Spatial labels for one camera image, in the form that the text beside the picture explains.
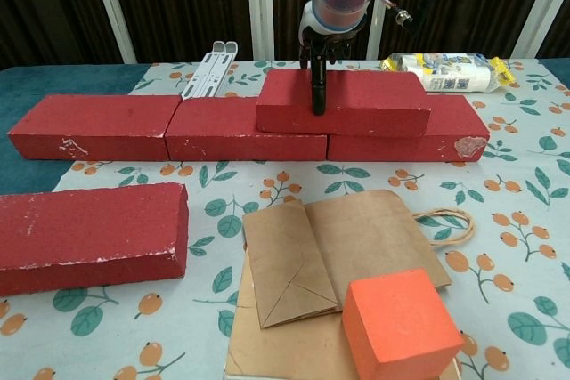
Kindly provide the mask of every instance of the twisted paper handle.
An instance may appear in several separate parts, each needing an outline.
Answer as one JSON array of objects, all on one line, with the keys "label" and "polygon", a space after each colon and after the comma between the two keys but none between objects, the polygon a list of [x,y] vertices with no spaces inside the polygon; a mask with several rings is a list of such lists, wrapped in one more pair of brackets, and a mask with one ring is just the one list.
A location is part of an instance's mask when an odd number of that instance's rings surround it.
[{"label": "twisted paper handle", "polygon": [[429,243],[432,245],[432,247],[443,247],[446,245],[460,245],[464,244],[465,242],[473,238],[473,235],[475,234],[475,219],[470,214],[460,209],[436,208],[430,211],[426,211],[425,213],[412,214],[414,219],[421,217],[441,217],[444,215],[450,215],[465,220],[467,222],[467,228],[458,237],[453,239],[430,240]]}]

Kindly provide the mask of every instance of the brown paper bag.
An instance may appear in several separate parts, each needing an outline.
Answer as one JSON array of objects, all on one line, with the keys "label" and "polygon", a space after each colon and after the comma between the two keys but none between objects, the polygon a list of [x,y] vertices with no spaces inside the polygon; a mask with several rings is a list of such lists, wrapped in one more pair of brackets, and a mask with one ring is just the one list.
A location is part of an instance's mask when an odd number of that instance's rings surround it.
[{"label": "brown paper bag", "polygon": [[422,268],[436,287],[451,284],[392,191],[294,201],[247,214],[243,223],[261,327],[340,310],[356,279]]},{"label": "brown paper bag", "polygon": [[[226,380],[358,380],[340,313],[260,329],[246,253],[225,362]],[[439,380],[460,380],[454,364]]]}]

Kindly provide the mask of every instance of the floral tablecloth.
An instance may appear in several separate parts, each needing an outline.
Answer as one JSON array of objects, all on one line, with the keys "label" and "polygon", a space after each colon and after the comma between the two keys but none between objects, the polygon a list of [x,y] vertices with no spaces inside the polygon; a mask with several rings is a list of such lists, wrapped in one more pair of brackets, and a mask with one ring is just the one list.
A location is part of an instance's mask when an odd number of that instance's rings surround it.
[{"label": "floral tablecloth", "polygon": [[[509,65],[517,84],[467,95],[492,130],[474,164],[75,163],[56,190],[186,184],[186,277],[0,300],[0,378],[220,379],[244,255],[241,216],[382,188],[412,211],[459,206],[476,218],[471,241],[438,250],[453,280],[442,297],[466,340],[463,378],[570,378],[570,91],[537,61]],[[180,93],[196,67],[153,64],[132,93]],[[298,65],[232,64],[219,96],[257,95],[266,72],[284,67]],[[465,227],[451,217],[421,222],[435,239]]]}]

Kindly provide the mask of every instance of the orange foam cube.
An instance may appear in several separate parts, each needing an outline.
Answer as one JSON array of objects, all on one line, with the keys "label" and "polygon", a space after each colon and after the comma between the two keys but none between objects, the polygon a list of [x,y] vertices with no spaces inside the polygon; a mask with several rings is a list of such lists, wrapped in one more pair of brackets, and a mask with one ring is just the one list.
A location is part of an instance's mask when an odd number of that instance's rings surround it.
[{"label": "orange foam cube", "polygon": [[422,269],[351,282],[342,321],[361,380],[438,377],[463,345]]}]

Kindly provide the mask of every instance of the plastic packaging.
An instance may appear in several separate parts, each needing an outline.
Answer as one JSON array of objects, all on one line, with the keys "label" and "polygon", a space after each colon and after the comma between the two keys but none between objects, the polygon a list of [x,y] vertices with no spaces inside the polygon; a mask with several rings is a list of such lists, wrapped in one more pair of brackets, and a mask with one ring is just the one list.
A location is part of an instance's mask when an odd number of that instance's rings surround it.
[{"label": "plastic packaging", "polygon": [[380,67],[410,71],[434,93],[489,93],[516,82],[505,61],[479,53],[393,53]]}]

